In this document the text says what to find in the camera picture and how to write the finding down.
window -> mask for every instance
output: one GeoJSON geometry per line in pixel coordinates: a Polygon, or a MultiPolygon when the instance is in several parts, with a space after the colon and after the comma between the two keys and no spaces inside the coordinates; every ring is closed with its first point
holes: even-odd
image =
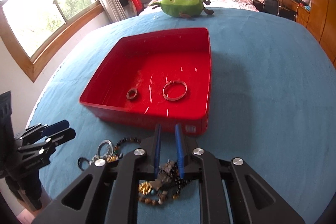
{"type": "Polygon", "coordinates": [[[0,36],[35,81],[62,45],[103,11],[97,0],[0,0],[0,36]]]}

bracelet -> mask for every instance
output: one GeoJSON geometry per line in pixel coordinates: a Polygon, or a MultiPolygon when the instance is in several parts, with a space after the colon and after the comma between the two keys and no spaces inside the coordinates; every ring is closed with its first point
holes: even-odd
{"type": "Polygon", "coordinates": [[[181,80],[172,80],[172,81],[169,81],[165,86],[164,86],[164,88],[163,88],[163,91],[162,91],[162,95],[163,95],[163,97],[166,99],[166,100],[168,100],[168,101],[177,101],[177,100],[180,100],[180,99],[182,99],[184,96],[185,96],[185,94],[187,93],[187,84],[184,82],[184,81],[181,81],[181,80]],[[182,85],[184,85],[184,87],[185,87],[185,92],[182,94],[182,95],[180,95],[180,96],[178,96],[178,97],[168,97],[168,95],[166,95],[165,94],[165,89],[166,89],[166,87],[168,87],[169,85],[171,85],[171,84],[173,84],[173,83],[178,83],[178,84],[182,84],[182,85]]]}
{"type": "Polygon", "coordinates": [[[113,147],[113,144],[111,143],[111,141],[110,140],[104,140],[98,146],[97,154],[98,154],[99,158],[103,158],[103,157],[106,157],[108,155],[112,155],[113,150],[114,150],[114,147],[113,147]],[[100,150],[102,149],[102,147],[104,146],[104,144],[108,144],[109,146],[108,146],[107,152],[103,156],[101,156],[100,155],[100,150]]]}

metal ring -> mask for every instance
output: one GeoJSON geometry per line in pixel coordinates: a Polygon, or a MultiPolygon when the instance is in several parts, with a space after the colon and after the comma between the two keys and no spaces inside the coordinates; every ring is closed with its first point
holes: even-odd
{"type": "Polygon", "coordinates": [[[187,93],[187,84],[184,81],[181,81],[181,80],[172,80],[172,81],[169,81],[164,86],[163,91],[162,91],[163,98],[165,98],[168,101],[177,101],[177,100],[180,100],[181,98],[183,98],[185,96],[186,93],[187,93]],[[178,83],[178,84],[184,85],[185,86],[185,92],[182,95],[180,95],[178,97],[175,97],[175,98],[168,97],[168,95],[165,94],[165,88],[168,87],[169,85],[171,85],[172,83],[178,83]]]}
{"type": "Polygon", "coordinates": [[[137,97],[137,95],[138,95],[138,90],[136,88],[130,89],[126,94],[126,98],[128,100],[133,100],[133,99],[135,99],[135,97],[137,97]]]}
{"type": "Polygon", "coordinates": [[[113,153],[113,149],[114,149],[114,147],[113,147],[113,143],[111,143],[110,140],[104,140],[104,141],[102,141],[101,144],[98,146],[97,154],[98,154],[98,156],[99,156],[100,158],[103,158],[103,157],[106,157],[107,155],[112,155],[112,153],[113,153]],[[107,151],[103,156],[101,156],[101,155],[100,155],[100,150],[102,149],[102,147],[104,146],[104,144],[108,144],[108,145],[109,145],[109,146],[108,146],[108,151],[107,151]]]}
{"type": "Polygon", "coordinates": [[[80,157],[78,160],[77,160],[77,166],[80,168],[80,170],[84,171],[85,169],[83,169],[82,167],[82,164],[83,162],[86,161],[87,164],[89,165],[89,160],[87,158],[84,158],[84,157],[80,157]]]}

wooden window frame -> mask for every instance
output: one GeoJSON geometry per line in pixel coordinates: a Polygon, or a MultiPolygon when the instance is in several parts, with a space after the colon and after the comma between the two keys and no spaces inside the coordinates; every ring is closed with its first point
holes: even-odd
{"type": "Polygon", "coordinates": [[[16,36],[8,24],[2,5],[0,5],[0,37],[19,67],[32,82],[35,82],[56,52],[85,24],[103,11],[104,8],[99,1],[96,0],[96,2],[92,3],[87,8],[69,20],[66,20],[66,24],[53,32],[37,51],[29,57],[16,39],[16,36]]]}

jewelry pile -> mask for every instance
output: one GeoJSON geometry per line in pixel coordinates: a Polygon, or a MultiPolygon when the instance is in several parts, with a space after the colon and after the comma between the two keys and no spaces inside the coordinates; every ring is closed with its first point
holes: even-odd
{"type": "MultiPolygon", "coordinates": [[[[122,153],[119,153],[119,147],[124,143],[141,143],[138,138],[123,138],[113,147],[113,144],[109,140],[104,140],[98,147],[97,153],[93,156],[92,160],[88,160],[84,157],[80,157],[77,161],[78,167],[82,168],[83,162],[87,162],[91,165],[98,159],[103,159],[106,162],[112,162],[119,160],[123,157],[122,153]],[[100,155],[101,148],[108,144],[108,151],[104,155],[100,155]]],[[[190,180],[181,179],[179,176],[179,170],[177,163],[168,160],[163,166],[159,166],[159,174],[154,181],[144,181],[139,184],[139,198],[140,202],[151,205],[162,205],[169,197],[172,199],[178,199],[181,189],[185,187],[190,180]]]]}
{"type": "Polygon", "coordinates": [[[168,192],[171,190],[173,199],[178,199],[181,189],[185,187],[190,180],[181,179],[177,168],[177,163],[168,160],[163,166],[159,166],[159,174],[154,181],[144,181],[139,184],[140,202],[151,205],[162,205],[169,198],[168,192]]]}

